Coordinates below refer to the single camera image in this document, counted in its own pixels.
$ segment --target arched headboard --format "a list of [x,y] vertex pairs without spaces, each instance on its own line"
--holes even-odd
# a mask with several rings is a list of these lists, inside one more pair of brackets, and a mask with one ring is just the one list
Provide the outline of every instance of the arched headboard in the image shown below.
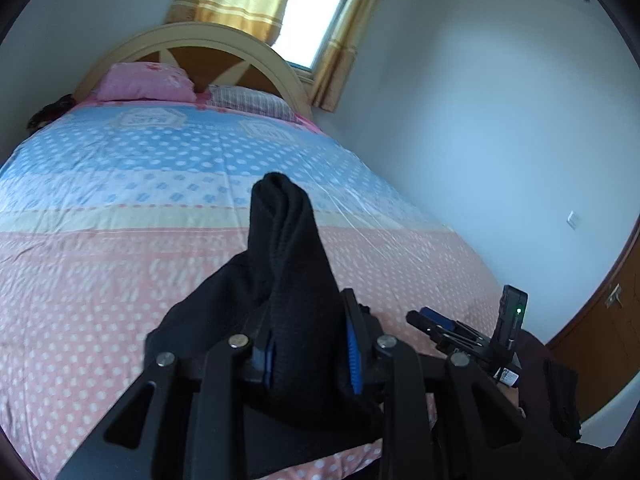
[[85,99],[113,63],[157,61],[184,69],[196,92],[209,84],[238,85],[282,97],[293,111],[312,119],[308,97],[291,67],[260,40],[217,23],[171,23],[134,36],[111,50],[76,88]]

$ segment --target round metal bolt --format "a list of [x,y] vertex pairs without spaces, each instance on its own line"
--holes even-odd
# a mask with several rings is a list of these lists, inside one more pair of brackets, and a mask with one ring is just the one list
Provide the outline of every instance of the round metal bolt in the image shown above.
[[235,334],[229,338],[229,346],[231,348],[242,348],[249,342],[249,338],[244,334]]
[[456,352],[451,356],[451,362],[454,366],[465,367],[469,364],[469,356],[464,352]]
[[398,344],[398,339],[392,335],[385,334],[376,339],[376,342],[380,348],[393,348]]
[[172,364],[174,364],[174,361],[175,355],[173,355],[171,352],[162,352],[156,356],[156,363],[158,364],[158,366],[171,366]]

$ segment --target door handle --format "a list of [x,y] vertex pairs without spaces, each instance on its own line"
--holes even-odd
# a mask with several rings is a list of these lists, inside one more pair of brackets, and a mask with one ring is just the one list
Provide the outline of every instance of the door handle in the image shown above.
[[607,297],[607,301],[604,302],[607,308],[609,308],[611,305],[613,305],[616,302],[620,304],[620,307],[624,307],[624,305],[622,304],[622,301],[620,301],[621,292],[622,292],[622,287],[620,286],[620,284],[617,284],[614,287],[614,289],[611,291],[611,294],[609,294],[609,296]]

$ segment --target polka dot bed sheet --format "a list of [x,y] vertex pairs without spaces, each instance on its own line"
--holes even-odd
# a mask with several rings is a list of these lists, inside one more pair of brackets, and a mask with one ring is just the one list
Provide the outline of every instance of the polka dot bed sheet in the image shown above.
[[[300,124],[201,105],[81,105],[0,170],[0,426],[52,480],[141,371],[146,334],[246,248],[251,187],[306,190],[340,287],[386,332],[430,306],[489,333],[500,289],[481,259],[335,141]],[[338,480],[381,443],[270,480]]]

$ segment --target brown wooden door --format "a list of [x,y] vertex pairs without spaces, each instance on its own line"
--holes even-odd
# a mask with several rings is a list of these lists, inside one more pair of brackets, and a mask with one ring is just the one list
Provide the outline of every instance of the brown wooden door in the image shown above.
[[[555,358],[578,372],[580,418],[596,413],[640,370],[640,242],[625,256],[591,301],[550,343]],[[619,301],[607,298],[620,285]]]

